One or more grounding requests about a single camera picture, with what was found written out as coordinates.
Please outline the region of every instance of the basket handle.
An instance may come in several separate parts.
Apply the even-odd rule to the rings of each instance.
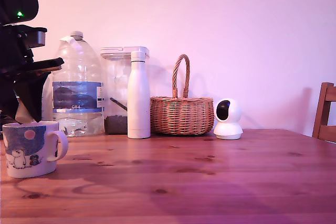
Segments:
[[[190,62],[187,55],[183,54],[180,55],[177,59],[177,62],[174,67],[173,71],[173,98],[177,98],[177,71],[179,69],[180,63],[182,60],[185,60],[185,65],[187,68],[187,72],[185,73],[185,85],[183,90],[183,97],[188,98],[188,92],[189,92],[189,77],[190,77]]]

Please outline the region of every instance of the large water jug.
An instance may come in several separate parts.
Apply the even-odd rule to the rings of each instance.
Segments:
[[[62,57],[64,64],[53,72],[54,121],[67,136],[102,133],[100,59],[80,31],[61,39],[56,57]]]

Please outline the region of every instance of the mug handle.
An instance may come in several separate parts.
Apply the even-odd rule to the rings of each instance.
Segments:
[[[56,160],[63,158],[65,154],[67,154],[68,147],[69,147],[67,136],[64,134],[63,131],[51,131],[47,133],[47,137],[51,135],[56,135],[58,137],[59,141],[61,142],[61,149],[58,150],[57,157],[54,157],[54,156],[47,157],[47,161],[49,162],[56,161]]]

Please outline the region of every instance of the bottle lid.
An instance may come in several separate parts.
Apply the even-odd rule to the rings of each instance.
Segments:
[[[81,31],[72,31],[70,33],[70,36],[73,37],[73,36],[80,36],[80,37],[83,37],[83,33]]]
[[[143,61],[146,60],[146,54],[142,51],[131,52],[131,61]]]

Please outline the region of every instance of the bottle label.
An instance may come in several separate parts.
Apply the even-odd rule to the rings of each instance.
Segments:
[[[54,113],[102,112],[102,83],[92,81],[54,81]]]

